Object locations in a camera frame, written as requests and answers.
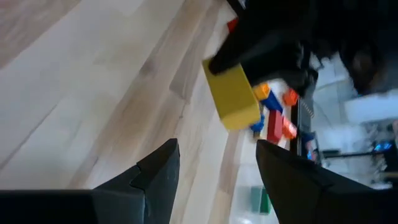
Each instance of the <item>white wall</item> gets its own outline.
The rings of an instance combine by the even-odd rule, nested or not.
[[[398,90],[372,94],[345,102],[345,113],[350,123],[363,123],[398,118]]]
[[[352,142],[360,141],[363,129],[346,120],[343,102],[351,97],[353,89],[348,73],[338,56],[324,60],[313,95],[314,118],[312,129],[317,132],[321,149],[349,150]]]

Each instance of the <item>orange lego brick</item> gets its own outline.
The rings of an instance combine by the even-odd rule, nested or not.
[[[287,139],[294,139],[297,136],[297,128],[292,124],[289,119],[283,117],[282,133]]]
[[[289,88],[289,90],[283,95],[284,103],[287,106],[296,105],[298,98],[298,94],[291,88]]]
[[[268,98],[271,88],[268,84],[263,83],[253,88],[254,95],[258,101],[265,100]]]

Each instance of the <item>floor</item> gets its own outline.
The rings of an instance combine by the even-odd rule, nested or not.
[[[0,189],[90,189],[178,138],[170,222],[228,223],[255,144],[220,123],[201,60],[233,18],[222,0],[0,0]]]

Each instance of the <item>red lego brick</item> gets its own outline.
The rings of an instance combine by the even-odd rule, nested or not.
[[[294,139],[297,136],[297,128],[285,117],[283,117],[282,133],[285,138],[289,140]]]
[[[268,119],[267,140],[274,144],[278,144],[279,140],[282,138],[282,128],[283,117],[281,113],[277,110],[271,110]]]
[[[232,32],[232,31],[235,29],[236,24],[238,24],[238,18],[235,18],[234,20],[229,21],[229,22],[226,24],[226,25],[228,26],[229,32]]]

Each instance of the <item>toy building block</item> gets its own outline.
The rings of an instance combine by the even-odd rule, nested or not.
[[[229,22],[226,24],[226,25],[228,26],[229,32],[232,32],[232,31],[235,29],[236,24],[238,24],[238,18],[235,18],[235,19],[229,21]]]
[[[286,117],[283,117],[282,133],[285,138],[289,140],[294,139],[297,136],[297,128]]]
[[[264,186],[251,187],[251,211],[254,214],[268,215],[271,212],[271,201]]]
[[[268,98],[260,101],[262,105],[264,105],[268,110],[277,110],[281,114],[283,113],[284,109],[282,105],[280,105],[278,99],[276,98],[274,92],[271,90],[269,92]]]
[[[259,103],[243,72],[235,66],[219,75],[213,75],[210,59],[203,61],[206,79],[221,122],[226,129],[244,129],[260,120]]]
[[[278,144],[282,138],[282,126],[283,119],[281,113],[278,110],[271,110],[268,119],[267,140]]]
[[[262,129],[264,128],[265,119],[266,117],[261,113],[260,120],[257,123],[250,125],[250,129],[254,133],[261,133]]]
[[[265,100],[268,98],[269,93],[271,92],[271,88],[266,83],[260,84],[253,88],[254,95],[256,96],[258,101]]]
[[[299,95],[291,88],[283,95],[284,103],[287,106],[294,106],[297,103]]]

